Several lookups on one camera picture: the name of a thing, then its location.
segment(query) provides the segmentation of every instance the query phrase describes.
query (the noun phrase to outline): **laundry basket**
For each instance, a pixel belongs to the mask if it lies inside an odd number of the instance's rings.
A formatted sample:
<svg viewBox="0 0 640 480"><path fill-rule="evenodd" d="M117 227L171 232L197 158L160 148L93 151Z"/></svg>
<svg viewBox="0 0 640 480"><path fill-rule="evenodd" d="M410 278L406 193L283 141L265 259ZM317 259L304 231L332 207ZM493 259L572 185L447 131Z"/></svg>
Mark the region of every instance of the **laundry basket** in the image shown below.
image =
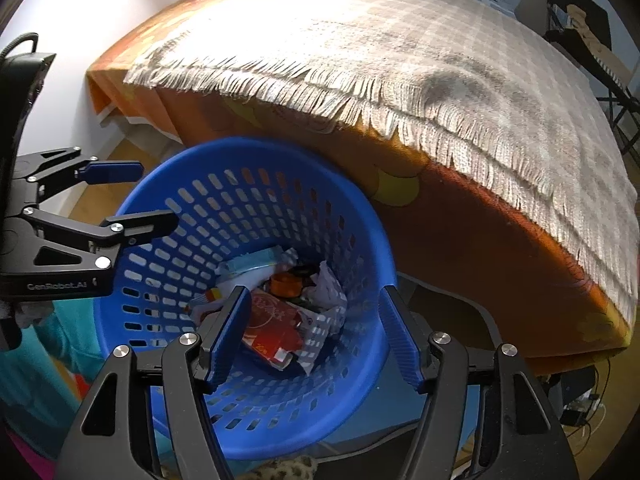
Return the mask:
<svg viewBox="0 0 640 480"><path fill-rule="evenodd" d="M340 335L327 340L309 377L299 367L277 371L241 348L226 382L206 396L207 409L227 459L281 456L327 436L365 399L388 353L378 295L396 284L396 271L366 197L296 146L231 137L162 164L118 214L167 207L180 217L174 233L126 250L113 294L95 302L103 354L122 343L162 347L194 331L183 308L214 285L220 262L292 246L326 259L342 283L348 309ZM152 411L168 436L161 388L152 389Z"/></svg>

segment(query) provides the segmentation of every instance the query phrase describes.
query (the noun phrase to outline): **orange bed sheet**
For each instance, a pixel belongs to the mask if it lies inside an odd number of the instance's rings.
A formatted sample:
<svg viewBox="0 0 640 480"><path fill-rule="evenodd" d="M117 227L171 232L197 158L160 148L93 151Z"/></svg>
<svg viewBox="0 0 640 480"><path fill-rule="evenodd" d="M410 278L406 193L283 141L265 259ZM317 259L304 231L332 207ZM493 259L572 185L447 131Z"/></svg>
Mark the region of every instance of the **orange bed sheet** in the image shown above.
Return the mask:
<svg viewBox="0 0 640 480"><path fill-rule="evenodd" d="M331 160L369 196L398 269L484 306L537 374L583 367L629 344L632 328L548 233L397 139L216 93L123 84L133 60L153 41L218 1L181 0L100 56L88 70L96 113L116 108L186 146L225 136L275 137Z"/></svg>

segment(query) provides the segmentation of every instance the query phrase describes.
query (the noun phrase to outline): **blue gripper pad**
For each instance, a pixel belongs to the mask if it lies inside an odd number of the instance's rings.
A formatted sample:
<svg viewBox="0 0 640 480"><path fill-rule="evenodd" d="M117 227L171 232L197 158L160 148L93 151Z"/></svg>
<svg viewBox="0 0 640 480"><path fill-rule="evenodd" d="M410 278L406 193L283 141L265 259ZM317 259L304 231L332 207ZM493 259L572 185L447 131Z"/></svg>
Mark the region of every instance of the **blue gripper pad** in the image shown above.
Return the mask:
<svg viewBox="0 0 640 480"><path fill-rule="evenodd" d="M420 354L429 351L427 335L418 327L394 286L380 290L378 313L402 378L420 392L425 381L420 369Z"/></svg>
<svg viewBox="0 0 640 480"><path fill-rule="evenodd" d="M87 184L137 182L144 172L144 166L136 160L101 160L89 162L78 172L78 179Z"/></svg>
<svg viewBox="0 0 640 480"><path fill-rule="evenodd" d="M244 286L236 286L225 301L212 329L219 332L211 349L210 368L205 380L213 389L226 381L242 344L250 315L251 293Z"/></svg>

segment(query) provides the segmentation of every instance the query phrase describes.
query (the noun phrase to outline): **beige plaid blanket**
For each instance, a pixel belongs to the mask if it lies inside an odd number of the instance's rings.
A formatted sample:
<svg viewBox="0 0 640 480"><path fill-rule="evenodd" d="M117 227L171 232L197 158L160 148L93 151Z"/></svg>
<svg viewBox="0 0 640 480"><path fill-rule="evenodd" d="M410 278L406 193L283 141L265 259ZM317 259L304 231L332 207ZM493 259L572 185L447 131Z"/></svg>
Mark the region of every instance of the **beige plaid blanket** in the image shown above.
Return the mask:
<svg viewBox="0 0 640 480"><path fill-rule="evenodd" d="M153 44L126 82L397 130L545 229L633 325L636 192L603 111L568 60L488 6L225 0Z"/></svg>

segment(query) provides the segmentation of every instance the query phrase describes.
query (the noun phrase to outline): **silver screw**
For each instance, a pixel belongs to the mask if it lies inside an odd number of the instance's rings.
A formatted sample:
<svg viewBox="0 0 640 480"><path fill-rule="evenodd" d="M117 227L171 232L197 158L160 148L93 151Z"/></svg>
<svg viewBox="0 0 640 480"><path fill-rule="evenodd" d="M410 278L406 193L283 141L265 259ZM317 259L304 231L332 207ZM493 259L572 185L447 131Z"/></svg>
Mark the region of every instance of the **silver screw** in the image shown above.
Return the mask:
<svg viewBox="0 0 640 480"><path fill-rule="evenodd" d="M95 261L95 266L98 267L98 269L108 269L109 267L111 267L111 260L106 256L100 256Z"/></svg>
<svg viewBox="0 0 640 480"><path fill-rule="evenodd" d="M124 357L128 353L129 347L127 345L116 346L116 348L113 349L113 355L115 357Z"/></svg>
<svg viewBox="0 0 640 480"><path fill-rule="evenodd" d="M198 336L196 336L193 332L187 332L186 334L182 334L180 336L180 344L185 346L191 346L197 341L197 339L198 339Z"/></svg>
<svg viewBox="0 0 640 480"><path fill-rule="evenodd" d="M439 345L446 345L451 342L451 336L446 332L434 332L433 340Z"/></svg>
<svg viewBox="0 0 640 480"><path fill-rule="evenodd" d="M518 349L511 343L505 343L504 345L502 345L502 353L508 355L509 357L513 357L518 353Z"/></svg>

